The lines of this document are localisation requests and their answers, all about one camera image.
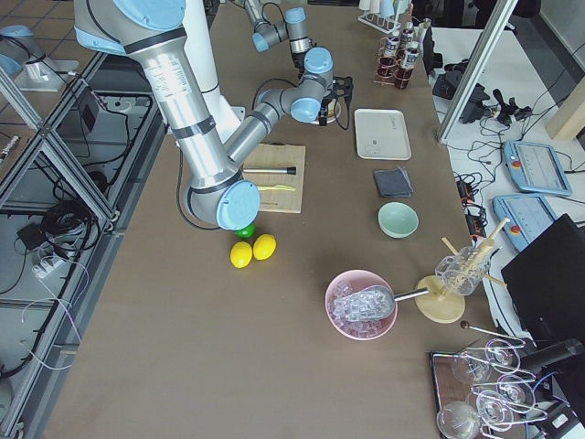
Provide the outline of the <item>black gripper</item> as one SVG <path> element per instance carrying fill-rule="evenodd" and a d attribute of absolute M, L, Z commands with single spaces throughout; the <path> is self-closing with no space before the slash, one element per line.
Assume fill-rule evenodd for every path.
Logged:
<path fill-rule="evenodd" d="M 292 62 L 294 67 L 298 70 L 299 73 L 304 73 L 305 72 L 305 68 L 304 68 L 304 57 L 305 57 L 306 52 L 302 51 L 302 52 L 293 52 L 292 53 Z"/>
<path fill-rule="evenodd" d="M 327 126 L 327 120 L 335 118 L 335 98 L 332 94 L 325 96 L 321 103 L 321 109 L 318 113 L 320 126 Z"/>

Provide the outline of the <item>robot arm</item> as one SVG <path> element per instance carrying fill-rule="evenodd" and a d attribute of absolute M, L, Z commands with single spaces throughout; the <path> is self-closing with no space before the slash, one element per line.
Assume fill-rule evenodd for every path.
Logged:
<path fill-rule="evenodd" d="M 218 90 L 205 8 L 200 1 L 77 1 L 79 43 L 138 62 L 162 115 L 191 169 L 185 191 L 188 212 L 224 230 L 241 230 L 257 217 L 261 195 L 241 166 L 279 120 L 289 115 L 313 123 L 333 88 L 334 62 L 308 36 L 302 8 L 283 22 L 263 18 L 261 5 L 247 1 L 258 51 L 287 41 L 301 57 L 297 86 L 268 90 L 239 122 Z"/>
<path fill-rule="evenodd" d="M 280 22 L 273 23 L 264 15 L 260 1 L 244 1 L 243 8 L 253 27 L 252 42 L 256 50 L 264 52 L 282 42 L 288 42 L 293 65 L 302 76 L 305 72 L 305 55 L 314 47 L 308 35 L 304 9 L 289 9 L 282 13 Z"/>

